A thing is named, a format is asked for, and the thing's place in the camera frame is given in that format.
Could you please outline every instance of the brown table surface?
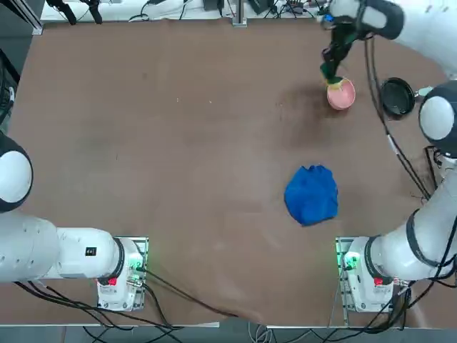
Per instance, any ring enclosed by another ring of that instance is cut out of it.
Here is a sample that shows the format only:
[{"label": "brown table surface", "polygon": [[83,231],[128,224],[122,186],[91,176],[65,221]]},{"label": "brown table surface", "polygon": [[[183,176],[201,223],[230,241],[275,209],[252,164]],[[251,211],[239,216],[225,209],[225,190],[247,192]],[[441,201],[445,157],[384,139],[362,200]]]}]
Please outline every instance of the brown table surface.
[{"label": "brown table surface", "polygon": [[[356,103],[347,113],[329,109],[319,71],[328,43],[311,21],[47,26],[33,39],[11,125],[35,170],[22,211],[62,227],[149,236],[151,268],[205,302],[265,324],[326,326],[335,237],[389,232],[419,204],[373,110],[362,43],[341,69]],[[444,80],[391,42],[379,39],[376,56],[381,79],[403,77],[414,89]],[[391,125],[425,170],[416,114]],[[283,191],[310,164],[333,171],[339,211],[301,227]],[[92,281],[52,284],[95,302]],[[92,322],[1,288],[3,324]],[[154,288],[171,322],[221,318]],[[408,325],[455,327],[449,294],[436,287]],[[151,304],[137,314],[158,320]],[[370,318],[351,315],[351,324]],[[343,325],[339,298],[332,324]]]}]

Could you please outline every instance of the blue cloth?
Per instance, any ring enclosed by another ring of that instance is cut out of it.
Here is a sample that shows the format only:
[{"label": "blue cloth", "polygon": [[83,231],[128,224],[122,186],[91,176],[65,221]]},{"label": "blue cloth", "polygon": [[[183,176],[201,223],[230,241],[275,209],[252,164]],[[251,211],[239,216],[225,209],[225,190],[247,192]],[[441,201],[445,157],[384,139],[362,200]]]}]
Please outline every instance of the blue cloth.
[{"label": "blue cloth", "polygon": [[338,213],[338,189],[330,170],[324,166],[302,166],[284,192],[291,216],[302,225],[330,219]]}]

